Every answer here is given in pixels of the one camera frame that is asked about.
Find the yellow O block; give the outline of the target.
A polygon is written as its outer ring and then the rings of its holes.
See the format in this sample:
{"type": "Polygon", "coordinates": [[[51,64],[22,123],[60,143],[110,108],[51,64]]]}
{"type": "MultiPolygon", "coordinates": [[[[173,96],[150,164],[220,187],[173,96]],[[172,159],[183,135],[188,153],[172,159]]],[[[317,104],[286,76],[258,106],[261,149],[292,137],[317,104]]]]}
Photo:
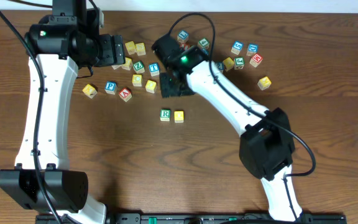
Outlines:
{"type": "Polygon", "coordinates": [[[157,89],[157,82],[155,82],[153,80],[148,80],[145,85],[145,89],[149,93],[155,93],[155,91],[157,89]]]}
{"type": "Polygon", "coordinates": [[[174,121],[176,123],[183,123],[184,120],[184,111],[174,111],[174,121]]]}

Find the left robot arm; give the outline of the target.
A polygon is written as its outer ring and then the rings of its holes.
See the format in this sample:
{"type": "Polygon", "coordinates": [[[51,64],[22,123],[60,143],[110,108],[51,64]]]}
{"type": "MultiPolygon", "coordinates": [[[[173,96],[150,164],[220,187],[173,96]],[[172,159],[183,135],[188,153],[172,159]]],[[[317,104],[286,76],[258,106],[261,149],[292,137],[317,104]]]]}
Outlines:
{"type": "Polygon", "coordinates": [[[81,68],[122,65],[120,35],[100,34],[104,16],[86,1],[54,1],[19,37],[29,55],[30,94],[24,137],[13,169],[0,170],[0,188],[37,223],[112,223],[105,204],[88,192],[86,173],[70,169],[70,99],[81,68]]]}

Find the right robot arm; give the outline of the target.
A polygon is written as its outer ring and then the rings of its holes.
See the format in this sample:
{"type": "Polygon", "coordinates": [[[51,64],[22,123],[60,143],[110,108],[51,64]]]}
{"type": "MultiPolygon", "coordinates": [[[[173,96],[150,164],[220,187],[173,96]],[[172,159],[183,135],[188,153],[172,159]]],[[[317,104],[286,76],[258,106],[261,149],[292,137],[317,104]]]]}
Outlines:
{"type": "Polygon", "coordinates": [[[295,144],[286,113],[280,108],[270,111],[249,98],[198,47],[185,50],[165,34],[155,41],[152,50],[167,70],[160,77],[162,97],[199,94],[210,102],[238,133],[240,160],[261,180],[270,216],[298,221],[302,209],[290,177],[295,144]]]}

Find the green R block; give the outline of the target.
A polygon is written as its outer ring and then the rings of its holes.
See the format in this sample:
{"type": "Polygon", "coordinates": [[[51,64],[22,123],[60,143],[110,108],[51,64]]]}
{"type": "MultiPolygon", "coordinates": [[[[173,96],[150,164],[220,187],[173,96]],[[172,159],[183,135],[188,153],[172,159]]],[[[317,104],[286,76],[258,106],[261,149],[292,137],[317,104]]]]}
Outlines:
{"type": "Polygon", "coordinates": [[[160,110],[160,120],[161,121],[170,121],[170,115],[171,115],[170,110],[166,110],[166,109],[160,110]]]}

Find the blue T block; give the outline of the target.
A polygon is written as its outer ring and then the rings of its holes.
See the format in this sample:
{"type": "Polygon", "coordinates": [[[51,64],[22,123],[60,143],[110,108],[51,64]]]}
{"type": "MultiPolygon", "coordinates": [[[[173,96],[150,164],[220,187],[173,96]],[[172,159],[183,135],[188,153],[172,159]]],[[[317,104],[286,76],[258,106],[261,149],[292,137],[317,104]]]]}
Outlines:
{"type": "Polygon", "coordinates": [[[149,71],[150,71],[150,75],[152,77],[160,75],[160,68],[159,68],[158,63],[149,64],[149,71]]]}

